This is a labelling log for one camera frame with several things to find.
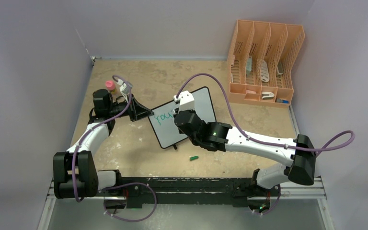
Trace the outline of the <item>white whiteboard black frame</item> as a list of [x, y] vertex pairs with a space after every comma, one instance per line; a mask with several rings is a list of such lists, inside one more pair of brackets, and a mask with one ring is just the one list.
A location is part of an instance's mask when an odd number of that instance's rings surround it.
[[[209, 88], [204, 86], [191, 92], [195, 99], [196, 114], [205, 122], [215, 122], [216, 116]], [[180, 134], [174, 124], [174, 110], [179, 105], [170, 100], [152, 109], [153, 115], [149, 116], [149, 122], [153, 128], [157, 141], [162, 149], [174, 146], [187, 136]]]

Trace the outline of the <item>green marker cap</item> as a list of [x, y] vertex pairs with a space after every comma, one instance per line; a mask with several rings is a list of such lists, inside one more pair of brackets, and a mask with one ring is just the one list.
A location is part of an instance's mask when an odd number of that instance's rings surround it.
[[193, 157], [190, 157], [190, 161], [194, 161], [194, 160], [197, 160], [199, 157], [198, 156], [193, 156]]

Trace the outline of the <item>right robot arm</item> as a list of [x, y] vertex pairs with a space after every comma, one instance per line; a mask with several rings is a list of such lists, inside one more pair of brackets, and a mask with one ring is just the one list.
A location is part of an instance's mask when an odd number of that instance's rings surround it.
[[274, 138], [239, 131], [221, 122], [205, 122], [194, 110], [176, 110], [174, 123], [179, 133], [188, 136], [193, 145], [208, 151], [242, 152], [267, 158], [277, 163], [254, 171], [250, 189], [261, 195], [284, 182], [313, 185], [316, 155], [308, 136], [299, 134], [295, 139]]

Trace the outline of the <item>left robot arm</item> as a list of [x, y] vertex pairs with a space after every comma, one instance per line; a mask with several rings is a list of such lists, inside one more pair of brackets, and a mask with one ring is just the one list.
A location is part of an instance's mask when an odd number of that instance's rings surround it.
[[120, 103], [113, 101], [106, 89], [93, 93], [93, 103], [84, 134], [69, 149], [53, 157], [54, 194], [58, 199], [94, 197], [102, 189], [112, 196], [120, 195], [124, 183], [119, 170], [97, 170], [93, 156], [112, 133], [116, 118], [129, 116], [135, 122], [154, 114], [133, 95]]

